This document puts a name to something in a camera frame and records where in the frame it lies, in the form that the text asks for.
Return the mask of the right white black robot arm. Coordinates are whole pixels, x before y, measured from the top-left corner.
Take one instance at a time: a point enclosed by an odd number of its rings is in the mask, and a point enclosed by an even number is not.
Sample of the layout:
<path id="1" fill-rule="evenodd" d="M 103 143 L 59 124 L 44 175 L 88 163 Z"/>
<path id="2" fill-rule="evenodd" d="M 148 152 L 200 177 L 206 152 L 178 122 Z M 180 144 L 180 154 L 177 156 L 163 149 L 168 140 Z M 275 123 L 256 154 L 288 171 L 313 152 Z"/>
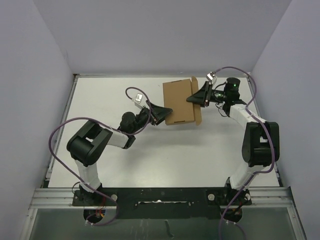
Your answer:
<path id="1" fill-rule="evenodd" d="M 215 103 L 223 111 L 223 117 L 236 121 L 244 130 L 241 147 L 243 162 L 228 178 L 229 188 L 222 192 L 223 200 L 232 205 L 241 197 L 239 190 L 248 188 L 254 177 L 272 171 L 280 157 L 280 133 L 276 122 L 267 121 L 250 111 L 248 104 L 240 98 L 241 81 L 235 77 L 226 79 L 223 90 L 213 88 L 216 79 L 207 80 L 187 102 L 208 107 Z"/>

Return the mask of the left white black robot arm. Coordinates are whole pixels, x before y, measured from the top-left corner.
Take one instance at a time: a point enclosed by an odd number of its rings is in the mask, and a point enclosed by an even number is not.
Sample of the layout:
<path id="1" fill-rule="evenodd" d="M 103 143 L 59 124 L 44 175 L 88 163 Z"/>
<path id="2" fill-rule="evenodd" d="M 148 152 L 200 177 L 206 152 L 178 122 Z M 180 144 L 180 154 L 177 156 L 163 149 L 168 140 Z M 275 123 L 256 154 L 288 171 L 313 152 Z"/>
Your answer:
<path id="1" fill-rule="evenodd" d="M 134 133 L 145 125 L 157 126 L 162 123 L 173 109 L 154 104 L 143 106 L 138 114 L 125 112 L 116 130 L 102 127 L 100 123 L 88 120 L 68 141 L 66 149 L 75 160 L 79 176 L 83 180 L 80 190 L 84 200 L 91 206 L 102 199 L 102 183 L 98 176 L 97 161 L 106 146 L 128 149 L 136 140 Z"/>

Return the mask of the brown cardboard box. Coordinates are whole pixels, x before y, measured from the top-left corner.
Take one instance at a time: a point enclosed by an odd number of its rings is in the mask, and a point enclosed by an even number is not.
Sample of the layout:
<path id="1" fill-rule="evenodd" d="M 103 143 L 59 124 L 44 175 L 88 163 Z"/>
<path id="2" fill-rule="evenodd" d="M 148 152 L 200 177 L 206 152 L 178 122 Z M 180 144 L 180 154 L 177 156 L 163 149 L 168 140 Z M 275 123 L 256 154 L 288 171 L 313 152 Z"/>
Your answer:
<path id="1" fill-rule="evenodd" d="M 165 117 L 167 126 L 202 123 L 201 107 L 187 98 L 199 90 L 195 76 L 188 79 L 165 82 L 162 84 L 164 107 L 172 109 L 172 113 Z"/>

